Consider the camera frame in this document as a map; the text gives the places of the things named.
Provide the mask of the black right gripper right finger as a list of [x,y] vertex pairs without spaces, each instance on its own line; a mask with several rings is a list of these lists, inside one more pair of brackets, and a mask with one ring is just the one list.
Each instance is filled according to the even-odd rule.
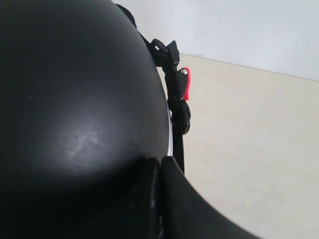
[[166,239],[253,239],[214,209],[188,182],[172,157],[161,162]]

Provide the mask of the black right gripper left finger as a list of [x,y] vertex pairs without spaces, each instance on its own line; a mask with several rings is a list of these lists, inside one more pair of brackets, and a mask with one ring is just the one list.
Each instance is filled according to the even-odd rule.
[[145,167],[129,193],[105,214],[94,230],[96,239],[157,239],[160,165],[155,158]]

